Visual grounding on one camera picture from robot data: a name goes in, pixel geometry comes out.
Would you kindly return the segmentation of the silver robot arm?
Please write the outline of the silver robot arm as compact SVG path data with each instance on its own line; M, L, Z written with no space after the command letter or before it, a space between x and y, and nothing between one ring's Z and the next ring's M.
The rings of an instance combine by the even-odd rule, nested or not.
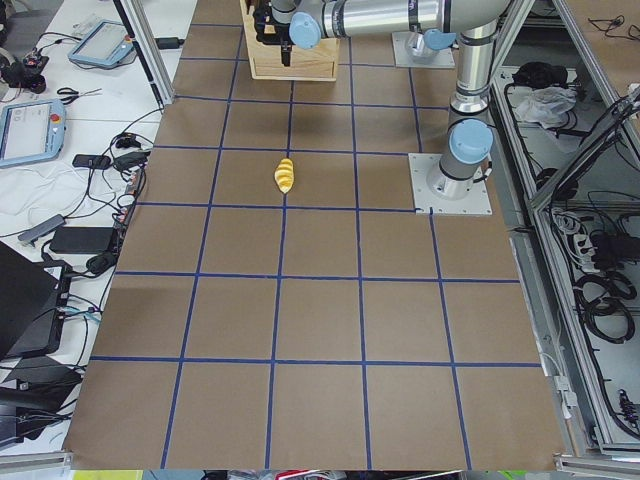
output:
M486 160L493 134L482 119L489 105L489 83L499 16L505 1L249 1L256 38L281 50L290 63L293 47L313 49L324 39L411 32L424 38L441 34L459 45L456 89L450 100L447 147L426 177L434 195L465 198Z
M426 58L450 48L457 34L429 29L424 32L411 32L406 40L406 50L414 58Z

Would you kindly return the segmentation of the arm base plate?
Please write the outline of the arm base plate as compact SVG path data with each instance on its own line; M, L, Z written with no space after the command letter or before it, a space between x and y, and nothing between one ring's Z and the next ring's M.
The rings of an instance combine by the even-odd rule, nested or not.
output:
M392 45L396 67L454 69L452 45L455 33L430 29L424 33L395 32Z
M410 153L414 211L423 215L490 216L493 211L482 167L467 180L453 180L440 169L440 154Z

